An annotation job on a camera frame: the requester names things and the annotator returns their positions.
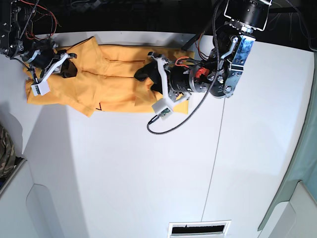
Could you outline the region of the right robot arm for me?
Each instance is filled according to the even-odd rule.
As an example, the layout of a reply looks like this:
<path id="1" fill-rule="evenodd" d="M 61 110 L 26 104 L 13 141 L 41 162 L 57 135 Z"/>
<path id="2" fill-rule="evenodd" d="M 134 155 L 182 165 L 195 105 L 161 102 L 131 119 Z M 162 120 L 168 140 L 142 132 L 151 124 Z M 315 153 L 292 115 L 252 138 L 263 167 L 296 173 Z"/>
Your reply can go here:
<path id="1" fill-rule="evenodd" d="M 50 33 L 40 38 L 33 33 L 34 18 L 49 16 Z M 77 68 L 71 59 L 75 53 L 57 50 L 57 43 L 52 40 L 58 26 L 55 15 L 39 1 L 2 0 L 0 2 L 0 53 L 10 60 L 16 60 L 31 73 L 38 83 L 44 76 L 57 74 L 63 78 L 77 75 Z"/>

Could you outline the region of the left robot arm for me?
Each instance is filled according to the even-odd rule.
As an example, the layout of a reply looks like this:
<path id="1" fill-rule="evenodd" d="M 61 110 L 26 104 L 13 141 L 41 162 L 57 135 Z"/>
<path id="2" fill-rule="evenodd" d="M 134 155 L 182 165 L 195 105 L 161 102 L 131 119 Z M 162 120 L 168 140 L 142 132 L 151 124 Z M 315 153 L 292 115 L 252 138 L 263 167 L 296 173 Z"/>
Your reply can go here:
<path id="1" fill-rule="evenodd" d="M 135 79 L 150 78 L 152 90 L 163 95 L 166 102 L 178 103 L 192 93 L 210 92 L 216 98 L 233 95 L 244 71 L 244 64 L 254 44 L 253 31 L 266 27 L 270 0 L 218 0 L 213 6 L 212 19 L 183 47 L 200 44 L 207 29 L 212 29 L 214 48 L 200 60 L 179 57 L 170 60 L 163 54 L 149 52 L 151 62 L 138 69 Z"/>

